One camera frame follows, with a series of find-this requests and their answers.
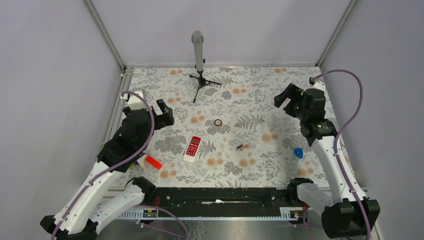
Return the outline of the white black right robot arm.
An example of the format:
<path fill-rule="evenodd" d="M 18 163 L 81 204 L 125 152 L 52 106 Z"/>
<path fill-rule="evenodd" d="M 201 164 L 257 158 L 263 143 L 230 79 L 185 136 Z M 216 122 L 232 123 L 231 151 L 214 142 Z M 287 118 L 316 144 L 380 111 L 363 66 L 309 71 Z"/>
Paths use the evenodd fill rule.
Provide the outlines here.
<path fill-rule="evenodd" d="M 325 117 L 324 84 L 318 81 L 306 90 L 289 84 L 274 97 L 279 108 L 288 101 L 284 111 L 299 119 L 302 135 L 318 157 L 327 178 L 331 196 L 319 190 L 306 178 L 290 182 L 287 201 L 293 206 L 302 203 L 311 207 L 321 219 L 326 235 L 331 238 L 371 237 L 371 230 L 380 213 L 380 205 L 369 199 L 355 176 L 349 171 L 334 124 Z"/>

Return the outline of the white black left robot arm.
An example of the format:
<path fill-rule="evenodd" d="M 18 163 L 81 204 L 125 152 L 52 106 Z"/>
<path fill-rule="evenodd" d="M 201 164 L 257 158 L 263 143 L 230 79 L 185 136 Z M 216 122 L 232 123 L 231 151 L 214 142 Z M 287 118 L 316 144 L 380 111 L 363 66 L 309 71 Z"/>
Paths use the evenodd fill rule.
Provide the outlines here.
<path fill-rule="evenodd" d="M 152 138 L 152 132 L 175 122 L 172 108 L 159 99 L 161 114 L 142 101 L 123 109 L 125 118 L 107 141 L 78 193 L 55 215 L 46 215 L 40 226 L 56 240 L 94 240 L 117 216 L 134 205 L 144 206 L 155 200 L 154 187 L 144 177 L 135 185 L 104 204 L 99 204 L 112 183 L 138 160 Z"/>

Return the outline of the white red remote control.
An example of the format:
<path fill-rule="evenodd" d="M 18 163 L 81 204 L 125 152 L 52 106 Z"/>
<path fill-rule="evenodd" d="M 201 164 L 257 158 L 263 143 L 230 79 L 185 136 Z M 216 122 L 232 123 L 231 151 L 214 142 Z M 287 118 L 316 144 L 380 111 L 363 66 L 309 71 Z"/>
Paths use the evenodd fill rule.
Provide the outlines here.
<path fill-rule="evenodd" d="M 202 139 L 200 137 L 198 136 L 191 137 L 188 143 L 187 149 L 183 155 L 183 160 L 185 162 L 193 163 L 196 160 L 197 155 L 199 153 L 201 142 L 202 142 Z"/>

